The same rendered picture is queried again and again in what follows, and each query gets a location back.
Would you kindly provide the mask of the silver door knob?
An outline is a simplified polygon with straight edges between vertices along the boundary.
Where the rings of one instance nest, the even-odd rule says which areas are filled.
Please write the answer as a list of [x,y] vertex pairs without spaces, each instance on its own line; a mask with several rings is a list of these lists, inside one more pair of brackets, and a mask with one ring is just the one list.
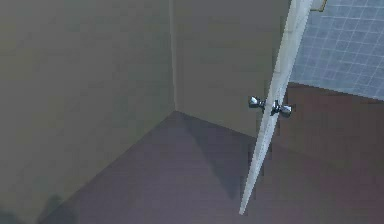
[[259,108],[259,109],[264,110],[265,109],[265,103],[266,103],[265,100],[261,100],[258,97],[251,96],[249,101],[248,101],[248,106],[250,108]]
[[292,113],[292,107],[289,105],[280,105],[277,100],[274,101],[271,109],[271,116],[279,114],[285,118],[289,118]]

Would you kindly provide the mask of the white room door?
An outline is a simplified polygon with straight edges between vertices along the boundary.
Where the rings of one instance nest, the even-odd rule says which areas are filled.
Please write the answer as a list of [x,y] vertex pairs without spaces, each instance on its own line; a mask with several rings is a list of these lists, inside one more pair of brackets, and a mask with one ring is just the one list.
[[291,1],[286,23],[284,25],[280,49],[272,73],[269,92],[265,99],[265,109],[263,110],[259,133],[252,155],[252,162],[245,182],[239,208],[240,215],[243,215],[246,211],[252,191],[272,141],[278,118],[283,117],[279,114],[271,116],[270,113],[275,100],[277,100],[280,105],[284,105],[283,99],[307,24],[312,1],[313,0]]

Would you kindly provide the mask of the yellow framed wall object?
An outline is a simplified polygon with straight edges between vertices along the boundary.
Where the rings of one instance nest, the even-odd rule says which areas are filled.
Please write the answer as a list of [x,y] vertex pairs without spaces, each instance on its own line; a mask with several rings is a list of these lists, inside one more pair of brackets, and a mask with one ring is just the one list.
[[313,0],[311,5],[311,11],[323,12],[326,6],[327,0]]

